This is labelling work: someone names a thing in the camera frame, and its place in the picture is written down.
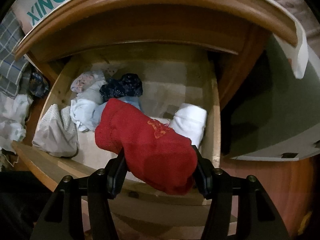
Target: metal bolt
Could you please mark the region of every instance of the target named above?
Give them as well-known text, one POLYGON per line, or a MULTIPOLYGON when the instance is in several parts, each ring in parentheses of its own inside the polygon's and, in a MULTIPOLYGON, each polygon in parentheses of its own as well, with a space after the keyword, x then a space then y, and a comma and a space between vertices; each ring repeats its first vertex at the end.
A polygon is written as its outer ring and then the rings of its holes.
POLYGON ((67 176, 63 177, 63 181, 64 182, 69 182, 71 179, 72 179, 72 176, 70 176, 70 175, 67 175, 67 176))
POLYGON ((256 181, 257 181, 257 178, 256 178, 255 176, 253 176, 253 175, 249 175, 249 176, 247 177, 247 179, 248 179, 249 181, 251 181, 251 182, 256 182, 256 181))
POLYGON ((101 169, 98 169, 97 170, 97 174, 98 175, 103 175, 103 174, 105 174, 106 173, 106 170, 104 169, 104 168, 101 168, 101 169))
POLYGON ((223 173, 223 170, 220 169, 220 168, 215 168, 214 170, 214 173, 217 174, 217 175, 221 175, 223 173))

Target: drawer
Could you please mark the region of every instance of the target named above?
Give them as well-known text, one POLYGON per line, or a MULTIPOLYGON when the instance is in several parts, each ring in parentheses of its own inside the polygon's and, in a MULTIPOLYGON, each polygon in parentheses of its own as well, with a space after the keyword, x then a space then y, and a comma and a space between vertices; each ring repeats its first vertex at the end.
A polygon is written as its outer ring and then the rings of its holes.
MULTIPOLYGON (((70 105, 70 100, 76 96, 70 86, 78 75, 109 66, 118 69, 114 78, 120 78, 125 73, 138 74, 144 90, 140 97, 141 105, 144 113, 150 117, 170 119, 184 102, 206 109, 208 116, 200 152, 215 167, 219 166, 220 106, 217 81, 213 63, 208 61, 207 52, 199 47, 129 43, 73 55, 53 85, 40 119, 52 104, 57 104, 60 109, 70 105)), ((55 158, 17 142, 13 143, 13 148, 36 177, 53 191, 63 176, 88 176, 116 156, 96 146, 92 131, 78 132, 78 140, 79 152, 72 159, 55 158)), ((123 223, 132 228, 141 221, 149 223, 148 227, 141 226, 136 230, 168 239, 200 239, 210 203, 197 189, 192 189, 185 196, 167 195, 130 173, 121 193, 109 201, 110 210, 123 223)))

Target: gray plaid cloth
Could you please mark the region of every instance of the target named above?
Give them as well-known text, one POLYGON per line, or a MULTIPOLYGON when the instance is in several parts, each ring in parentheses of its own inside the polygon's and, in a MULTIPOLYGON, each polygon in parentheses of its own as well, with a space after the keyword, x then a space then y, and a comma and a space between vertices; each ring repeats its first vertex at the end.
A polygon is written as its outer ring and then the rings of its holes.
POLYGON ((23 72, 29 63, 25 57, 14 60, 14 49, 23 37, 15 14, 9 10, 0 23, 0 91, 9 97, 18 94, 23 72))

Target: red sock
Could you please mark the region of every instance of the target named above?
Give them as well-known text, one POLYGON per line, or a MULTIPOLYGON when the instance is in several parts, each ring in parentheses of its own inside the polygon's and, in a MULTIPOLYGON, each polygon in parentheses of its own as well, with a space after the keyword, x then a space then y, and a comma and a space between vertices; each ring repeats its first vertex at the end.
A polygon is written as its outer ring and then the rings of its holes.
POLYGON ((129 170, 155 189, 183 195, 192 187, 197 157, 191 140, 128 103, 108 101, 95 141, 116 154, 123 147, 129 170))

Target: black cloth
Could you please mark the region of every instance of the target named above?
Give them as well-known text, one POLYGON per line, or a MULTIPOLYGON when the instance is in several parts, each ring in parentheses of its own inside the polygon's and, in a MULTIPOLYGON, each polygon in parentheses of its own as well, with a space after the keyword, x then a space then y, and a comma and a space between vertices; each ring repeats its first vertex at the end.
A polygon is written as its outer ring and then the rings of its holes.
POLYGON ((29 240, 51 194, 29 171, 0 172, 0 239, 29 240))
POLYGON ((137 74, 124 74, 121 79, 109 78, 106 85, 100 88, 100 94, 104 102, 110 98, 140 97, 142 96, 142 82, 137 74))

